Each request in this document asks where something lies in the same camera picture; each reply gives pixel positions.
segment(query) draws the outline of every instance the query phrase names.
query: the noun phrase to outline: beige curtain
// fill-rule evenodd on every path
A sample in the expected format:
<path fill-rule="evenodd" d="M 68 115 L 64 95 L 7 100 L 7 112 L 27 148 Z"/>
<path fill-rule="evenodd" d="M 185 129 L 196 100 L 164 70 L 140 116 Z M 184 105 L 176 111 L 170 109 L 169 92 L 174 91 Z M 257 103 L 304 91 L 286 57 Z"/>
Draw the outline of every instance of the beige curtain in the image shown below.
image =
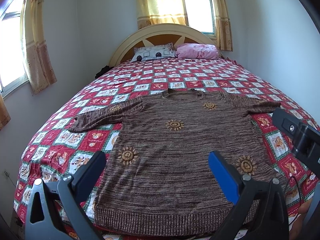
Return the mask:
<path fill-rule="evenodd" d="M 215 28 L 217 48 L 233 51 L 231 25 L 228 16 L 226 0 L 213 0 L 215 10 Z"/>
<path fill-rule="evenodd" d="M 57 81 L 44 39 L 43 2 L 44 0 L 24 0 L 20 16 L 24 65 L 34 94 Z"/>
<path fill-rule="evenodd" d="M 137 0 L 138 28 L 175 23 L 188 25 L 184 0 Z"/>
<path fill-rule="evenodd" d="M 10 121 L 10 116 L 0 95 L 0 131 Z"/>

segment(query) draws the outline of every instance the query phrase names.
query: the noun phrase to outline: bedspread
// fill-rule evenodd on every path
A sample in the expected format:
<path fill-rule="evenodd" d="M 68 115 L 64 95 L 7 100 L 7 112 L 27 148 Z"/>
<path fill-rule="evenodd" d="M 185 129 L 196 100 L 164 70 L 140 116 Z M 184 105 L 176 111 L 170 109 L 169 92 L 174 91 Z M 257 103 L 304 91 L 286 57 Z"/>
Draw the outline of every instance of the bedspread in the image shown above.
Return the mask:
<path fill-rule="evenodd" d="M 124 62 L 84 87 L 53 114 L 33 136 L 21 157 L 14 197 L 14 209 L 20 219 L 25 221 L 35 179 L 42 178 L 45 182 L 56 181 L 65 173 L 74 174 L 97 150 L 104 151 L 108 157 L 121 130 L 121 124 L 103 125 L 84 133 L 71 133 L 67 129 L 77 114 L 136 96 L 160 93 L 167 88 L 193 88 L 204 92 L 223 90 L 252 98 L 280 101 L 282 107 L 289 113 L 320 130 L 312 117 L 292 99 L 234 61 L 222 58 L 216 60 L 172 58 Z M 276 171 L 287 178 L 291 176 L 297 178 L 305 201 L 313 194 L 318 179 L 303 163 L 293 157 L 290 152 L 291 140 L 272 125 L 271 116 L 272 114 L 252 115 L 252 122 L 263 134 L 268 154 L 266 158 L 269 158 L 270 165 Z M 99 183 L 100 179 L 88 200 L 81 203 L 91 221 L 94 220 L 93 200 Z M 297 189 L 294 189 L 293 179 L 289 185 L 291 190 L 287 195 L 287 207 L 290 216 L 297 212 L 299 194 Z M 68 222 L 62 208 L 60 215 Z"/>

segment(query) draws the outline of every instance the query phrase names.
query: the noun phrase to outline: metal screw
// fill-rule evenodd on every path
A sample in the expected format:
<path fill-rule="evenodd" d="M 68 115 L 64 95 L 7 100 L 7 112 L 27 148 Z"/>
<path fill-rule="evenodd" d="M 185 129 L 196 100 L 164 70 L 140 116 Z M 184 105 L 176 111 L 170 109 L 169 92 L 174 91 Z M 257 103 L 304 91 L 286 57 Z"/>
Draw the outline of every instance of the metal screw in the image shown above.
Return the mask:
<path fill-rule="evenodd" d="M 272 183 L 278 185 L 280 183 L 279 179 L 274 178 L 272 179 Z"/>
<path fill-rule="evenodd" d="M 250 176 L 249 174 L 243 174 L 243 175 L 242 175 L 242 179 L 243 179 L 244 181 L 249 181 L 249 180 L 251 179 L 251 176 Z"/>
<path fill-rule="evenodd" d="M 71 175 L 64 175 L 63 176 L 63 180 L 64 181 L 69 181 L 69 180 L 71 180 L 72 179 L 72 176 Z"/>
<path fill-rule="evenodd" d="M 42 183 L 42 179 L 36 179 L 35 180 L 35 185 L 40 185 Z"/>

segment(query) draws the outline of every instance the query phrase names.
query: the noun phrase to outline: pillow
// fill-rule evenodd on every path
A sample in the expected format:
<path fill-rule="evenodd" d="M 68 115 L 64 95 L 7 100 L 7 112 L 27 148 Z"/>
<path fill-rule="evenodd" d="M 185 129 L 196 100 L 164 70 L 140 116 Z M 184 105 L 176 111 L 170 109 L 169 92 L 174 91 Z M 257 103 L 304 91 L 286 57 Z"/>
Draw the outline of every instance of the pillow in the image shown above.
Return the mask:
<path fill-rule="evenodd" d="M 185 43 L 177 46 L 178 58 L 216 59 L 219 51 L 214 45 Z"/>
<path fill-rule="evenodd" d="M 170 42 L 168 44 L 165 45 L 156 45 L 156 46 L 152 46 L 152 47 L 163 47 L 163 48 L 169 48 L 172 49 L 173 48 L 173 43 Z M 136 54 L 138 50 L 140 49 L 144 49 L 144 48 L 152 48 L 152 47 L 142 47 L 142 48 L 133 48 L 134 53 Z"/>
<path fill-rule="evenodd" d="M 134 57 L 130 62 L 168 57 L 176 57 L 175 51 L 166 47 L 144 47 L 134 54 Z"/>

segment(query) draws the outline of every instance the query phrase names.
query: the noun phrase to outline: finger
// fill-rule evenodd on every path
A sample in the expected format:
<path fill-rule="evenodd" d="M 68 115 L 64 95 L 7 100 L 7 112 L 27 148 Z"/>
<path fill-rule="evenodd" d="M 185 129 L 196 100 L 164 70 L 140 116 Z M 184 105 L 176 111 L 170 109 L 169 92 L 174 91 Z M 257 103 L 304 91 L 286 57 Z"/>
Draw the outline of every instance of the finger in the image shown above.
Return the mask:
<path fill-rule="evenodd" d="M 289 240 L 294 240 L 298 237 L 301 229 L 302 229 L 302 223 L 304 218 L 306 217 L 305 214 L 300 215 L 296 221 L 293 223 L 292 228 L 289 232 Z"/>
<path fill-rule="evenodd" d="M 299 214 L 305 214 L 308 212 L 311 205 L 312 198 L 310 198 L 307 202 L 303 203 L 301 207 L 298 209 Z"/>

